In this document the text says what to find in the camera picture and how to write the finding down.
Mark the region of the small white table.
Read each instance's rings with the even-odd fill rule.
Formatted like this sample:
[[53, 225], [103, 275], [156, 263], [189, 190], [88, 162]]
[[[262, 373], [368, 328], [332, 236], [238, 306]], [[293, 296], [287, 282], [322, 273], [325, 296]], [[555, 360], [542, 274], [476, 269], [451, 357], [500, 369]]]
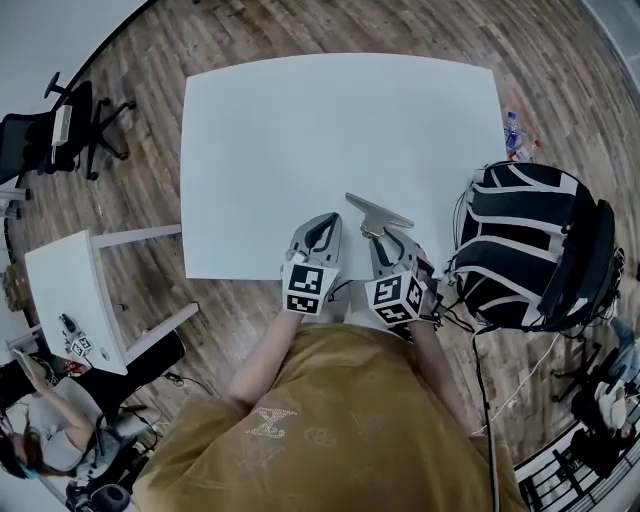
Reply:
[[27, 253], [25, 263], [31, 295], [50, 352], [86, 364], [64, 348], [59, 316], [65, 313], [77, 322], [94, 345], [89, 355], [93, 368], [124, 375], [127, 366], [144, 351], [194, 316], [199, 306], [192, 302], [126, 346], [101, 261], [102, 249], [181, 231], [178, 224], [103, 235], [83, 230]]

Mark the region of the black metal rack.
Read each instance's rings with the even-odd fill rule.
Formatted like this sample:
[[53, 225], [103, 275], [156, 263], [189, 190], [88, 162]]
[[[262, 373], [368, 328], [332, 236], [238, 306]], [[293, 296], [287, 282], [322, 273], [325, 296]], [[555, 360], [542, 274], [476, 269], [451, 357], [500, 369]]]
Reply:
[[570, 441], [584, 426], [575, 424], [516, 467], [527, 512], [608, 512], [629, 508], [640, 486], [640, 439], [623, 451], [604, 478], [570, 460]]

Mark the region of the black and white backpack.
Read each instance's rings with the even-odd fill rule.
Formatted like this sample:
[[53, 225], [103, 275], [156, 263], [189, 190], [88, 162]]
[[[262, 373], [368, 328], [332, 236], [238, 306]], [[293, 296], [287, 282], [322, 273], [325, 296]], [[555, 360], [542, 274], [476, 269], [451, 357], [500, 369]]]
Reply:
[[579, 179], [547, 165], [497, 162], [461, 198], [446, 275], [484, 325], [567, 331], [604, 309], [614, 243], [612, 206]]

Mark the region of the white box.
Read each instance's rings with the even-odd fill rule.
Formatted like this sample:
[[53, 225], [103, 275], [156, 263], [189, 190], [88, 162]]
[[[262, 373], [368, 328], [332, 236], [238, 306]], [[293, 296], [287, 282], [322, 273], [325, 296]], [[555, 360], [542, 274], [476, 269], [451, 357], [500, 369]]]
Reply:
[[62, 105], [56, 110], [52, 132], [52, 146], [61, 146], [67, 143], [72, 113], [73, 107], [67, 104]]

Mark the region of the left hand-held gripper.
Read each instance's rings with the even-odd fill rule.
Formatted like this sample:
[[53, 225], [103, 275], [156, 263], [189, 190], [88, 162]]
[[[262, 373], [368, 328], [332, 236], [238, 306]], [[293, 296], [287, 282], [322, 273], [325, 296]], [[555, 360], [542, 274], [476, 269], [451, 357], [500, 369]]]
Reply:
[[316, 216], [296, 229], [281, 266], [285, 311], [320, 315], [338, 281], [342, 230], [336, 212]]

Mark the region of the person's right forearm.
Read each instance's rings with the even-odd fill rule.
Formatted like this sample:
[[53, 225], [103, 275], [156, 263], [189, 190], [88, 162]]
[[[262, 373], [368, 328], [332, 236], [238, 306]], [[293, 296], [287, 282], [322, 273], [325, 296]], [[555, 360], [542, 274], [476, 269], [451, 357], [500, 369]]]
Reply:
[[463, 431], [471, 435], [475, 428], [469, 422], [463, 397], [434, 326], [415, 321], [409, 324], [409, 331], [422, 378]]

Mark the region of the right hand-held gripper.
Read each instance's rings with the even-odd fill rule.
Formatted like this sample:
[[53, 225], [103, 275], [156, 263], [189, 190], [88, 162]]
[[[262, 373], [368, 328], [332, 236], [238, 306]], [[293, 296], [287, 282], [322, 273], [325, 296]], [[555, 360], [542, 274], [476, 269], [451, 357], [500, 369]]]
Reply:
[[379, 237], [369, 239], [373, 278], [365, 284], [368, 307], [386, 330], [411, 342], [409, 325], [416, 322], [442, 325], [442, 295], [430, 262], [417, 259], [418, 244], [403, 231], [386, 228], [386, 237], [398, 255], [390, 259]]

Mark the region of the black chair base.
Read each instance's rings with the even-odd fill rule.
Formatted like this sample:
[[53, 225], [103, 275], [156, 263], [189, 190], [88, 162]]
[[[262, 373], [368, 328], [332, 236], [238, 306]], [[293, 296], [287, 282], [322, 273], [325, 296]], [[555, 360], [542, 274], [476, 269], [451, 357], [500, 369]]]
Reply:
[[591, 367], [593, 366], [601, 349], [602, 345], [600, 343], [590, 342], [586, 338], [581, 338], [581, 353], [578, 366], [567, 372], [559, 372], [557, 370], [551, 371], [551, 375], [556, 379], [571, 380], [561, 393], [552, 395], [552, 402], [562, 402], [577, 386], [582, 385], [588, 379]]

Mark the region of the grey metal piece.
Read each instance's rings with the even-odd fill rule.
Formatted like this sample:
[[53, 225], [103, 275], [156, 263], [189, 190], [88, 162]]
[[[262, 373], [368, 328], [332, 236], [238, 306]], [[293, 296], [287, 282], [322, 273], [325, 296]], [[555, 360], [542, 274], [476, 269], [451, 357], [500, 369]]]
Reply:
[[345, 198], [364, 214], [360, 231], [365, 238], [379, 238], [384, 235], [384, 230], [388, 227], [413, 228], [415, 225], [412, 220], [352, 193], [346, 193]]

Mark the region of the clear plastic wrapper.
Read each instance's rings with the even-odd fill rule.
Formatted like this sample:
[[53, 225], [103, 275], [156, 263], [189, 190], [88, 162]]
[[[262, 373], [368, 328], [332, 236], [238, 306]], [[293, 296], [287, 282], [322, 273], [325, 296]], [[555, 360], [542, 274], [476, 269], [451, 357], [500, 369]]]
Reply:
[[515, 160], [520, 162], [535, 162], [536, 153], [539, 147], [538, 148], [533, 147], [533, 143], [537, 138], [535, 138], [524, 127], [520, 127], [519, 132], [520, 132], [520, 140], [514, 153]]

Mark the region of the black office chair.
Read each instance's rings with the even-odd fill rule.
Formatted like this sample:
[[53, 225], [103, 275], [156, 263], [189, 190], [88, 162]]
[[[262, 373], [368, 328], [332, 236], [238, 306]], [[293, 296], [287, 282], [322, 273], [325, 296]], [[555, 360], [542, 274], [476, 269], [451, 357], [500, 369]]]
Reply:
[[[104, 131], [137, 103], [126, 101], [103, 118], [102, 109], [111, 105], [110, 98], [96, 99], [89, 80], [71, 89], [60, 86], [59, 77], [59, 73], [53, 75], [44, 93], [59, 94], [62, 103], [58, 107], [37, 114], [8, 114], [0, 121], [0, 184], [29, 171], [39, 175], [71, 172], [82, 162], [86, 164], [86, 178], [95, 181], [99, 173], [93, 169], [93, 161], [98, 147], [120, 161], [129, 158], [128, 152], [115, 149], [106, 140]], [[69, 139], [64, 145], [52, 146], [55, 112], [65, 104], [73, 107]]]

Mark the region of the spare hand-held gripper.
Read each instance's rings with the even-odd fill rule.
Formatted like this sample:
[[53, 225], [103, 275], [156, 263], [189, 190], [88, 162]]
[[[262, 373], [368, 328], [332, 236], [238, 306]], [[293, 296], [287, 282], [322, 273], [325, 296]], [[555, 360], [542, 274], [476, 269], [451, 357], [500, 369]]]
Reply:
[[65, 313], [59, 316], [62, 324], [62, 333], [64, 337], [64, 348], [68, 354], [79, 357], [90, 369], [93, 363], [89, 360], [89, 355], [93, 351], [94, 345], [87, 337], [86, 333], [81, 330], [77, 322]]

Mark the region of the plastic water bottle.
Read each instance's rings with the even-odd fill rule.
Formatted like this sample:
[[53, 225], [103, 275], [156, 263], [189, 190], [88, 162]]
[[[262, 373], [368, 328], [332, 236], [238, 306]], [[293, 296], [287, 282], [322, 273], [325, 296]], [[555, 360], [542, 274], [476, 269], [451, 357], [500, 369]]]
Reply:
[[518, 146], [520, 140], [520, 132], [518, 127], [517, 115], [513, 111], [507, 113], [504, 123], [505, 145], [508, 154], [513, 153]]

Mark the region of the person's left forearm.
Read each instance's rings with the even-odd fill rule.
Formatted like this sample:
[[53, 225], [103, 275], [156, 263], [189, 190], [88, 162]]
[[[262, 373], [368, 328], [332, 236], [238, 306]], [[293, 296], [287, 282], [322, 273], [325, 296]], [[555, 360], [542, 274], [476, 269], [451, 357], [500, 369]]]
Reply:
[[251, 410], [270, 390], [296, 338], [303, 316], [280, 311], [234, 373], [227, 397], [238, 409]]

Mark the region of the person's mustard shirt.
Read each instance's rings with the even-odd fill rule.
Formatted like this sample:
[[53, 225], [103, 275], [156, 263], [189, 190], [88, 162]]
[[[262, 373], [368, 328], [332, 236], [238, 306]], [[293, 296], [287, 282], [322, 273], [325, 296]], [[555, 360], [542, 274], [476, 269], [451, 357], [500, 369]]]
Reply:
[[525, 512], [508, 450], [470, 436], [378, 330], [305, 325], [249, 412], [185, 402], [140, 512]]

